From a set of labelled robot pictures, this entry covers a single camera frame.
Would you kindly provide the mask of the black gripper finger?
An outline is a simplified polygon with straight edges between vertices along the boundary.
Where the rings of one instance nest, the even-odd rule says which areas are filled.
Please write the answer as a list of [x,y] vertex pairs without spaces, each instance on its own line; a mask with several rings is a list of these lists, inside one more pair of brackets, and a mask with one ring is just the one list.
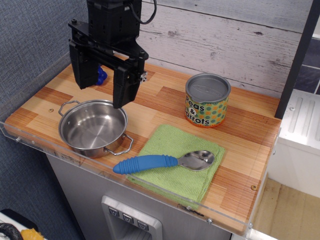
[[140,81],[132,71],[122,66],[115,69],[113,76],[113,107],[120,109],[124,105],[133,102],[139,86]]
[[69,55],[75,81],[80,89],[85,89],[95,85],[98,81],[99,64],[88,57],[85,48],[76,44],[73,40],[69,41]]

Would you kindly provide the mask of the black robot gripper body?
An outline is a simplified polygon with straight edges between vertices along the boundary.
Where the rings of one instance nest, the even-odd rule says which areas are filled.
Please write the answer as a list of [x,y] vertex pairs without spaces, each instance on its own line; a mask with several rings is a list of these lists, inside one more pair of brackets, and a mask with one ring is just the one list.
[[98,65],[111,69],[128,68],[139,82],[147,79],[144,61],[149,55],[137,44],[142,1],[88,0],[88,21],[72,19],[71,39]]

